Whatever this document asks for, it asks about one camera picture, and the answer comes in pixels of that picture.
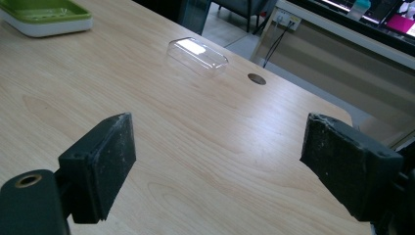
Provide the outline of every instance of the chair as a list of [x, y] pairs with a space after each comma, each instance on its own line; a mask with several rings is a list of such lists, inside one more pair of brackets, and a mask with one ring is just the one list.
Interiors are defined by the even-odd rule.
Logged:
[[259, 13], [269, 0], [212, 0], [221, 7], [247, 19], [247, 32], [250, 32], [251, 16], [256, 16], [256, 27], [259, 24]]

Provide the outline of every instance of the black foam block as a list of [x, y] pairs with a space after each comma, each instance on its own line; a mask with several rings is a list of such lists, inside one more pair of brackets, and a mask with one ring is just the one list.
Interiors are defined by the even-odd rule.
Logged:
[[74, 222], [106, 219], [135, 161], [130, 113], [101, 121], [60, 155], [59, 175], [71, 183], [67, 208]]
[[400, 154], [332, 117], [310, 114], [301, 159], [359, 221], [378, 220]]

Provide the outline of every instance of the light wood grain surface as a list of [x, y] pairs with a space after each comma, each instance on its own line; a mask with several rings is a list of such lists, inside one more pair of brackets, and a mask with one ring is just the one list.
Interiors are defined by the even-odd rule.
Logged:
[[[131, 112], [138, 160], [107, 221], [72, 234], [370, 234], [299, 161], [307, 114], [345, 111], [132, 1], [77, 2], [89, 31], [36, 39], [0, 21], [0, 184], [56, 170], [99, 121]], [[169, 58], [186, 36], [226, 72]]]

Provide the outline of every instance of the transparent plastic box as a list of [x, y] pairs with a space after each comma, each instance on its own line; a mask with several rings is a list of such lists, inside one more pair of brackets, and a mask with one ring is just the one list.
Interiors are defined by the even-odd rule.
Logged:
[[192, 37], [173, 40], [167, 54], [196, 73], [214, 77], [225, 71], [228, 59]]

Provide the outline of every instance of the clear plastic container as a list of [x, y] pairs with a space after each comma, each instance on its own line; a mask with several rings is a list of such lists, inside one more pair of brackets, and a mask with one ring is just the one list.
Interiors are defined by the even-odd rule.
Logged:
[[167, 54], [196, 73], [214, 77], [225, 71], [228, 59], [193, 37], [173, 40]]
[[353, 7], [351, 7], [347, 16], [355, 21], [360, 21], [363, 15], [369, 10], [371, 3], [369, 0], [356, 0]]

